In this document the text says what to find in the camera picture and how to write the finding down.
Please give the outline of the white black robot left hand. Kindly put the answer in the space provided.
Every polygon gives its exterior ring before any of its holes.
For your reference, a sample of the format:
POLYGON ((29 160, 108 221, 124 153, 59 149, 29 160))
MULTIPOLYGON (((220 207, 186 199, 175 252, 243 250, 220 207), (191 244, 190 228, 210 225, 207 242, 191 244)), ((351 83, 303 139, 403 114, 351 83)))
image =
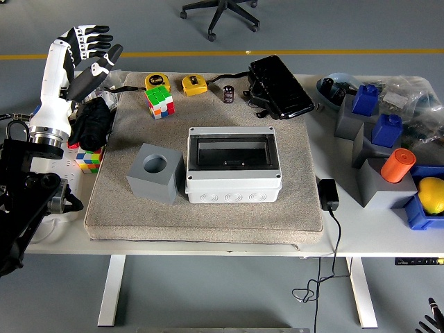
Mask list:
POLYGON ((104 25, 80 25, 53 41, 44 68, 41 106, 29 123, 31 132, 45 128, 71 131, 71 103, 82 101, 95 90, 123 51, 120 44, 111 45, 109 30, 104 25))

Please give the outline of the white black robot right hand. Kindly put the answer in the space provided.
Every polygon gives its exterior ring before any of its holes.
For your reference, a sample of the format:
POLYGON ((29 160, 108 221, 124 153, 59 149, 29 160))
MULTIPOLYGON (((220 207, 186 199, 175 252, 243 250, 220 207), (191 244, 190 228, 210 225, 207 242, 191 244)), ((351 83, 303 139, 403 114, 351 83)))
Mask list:
POLYGON ((416 333, 428 332, 443 332, 443 312, 433 298, 428 298, 429 307, 431 309, 431 316, 424 315, 424 321, 419 321, 419 328, 415 329, 416 333))

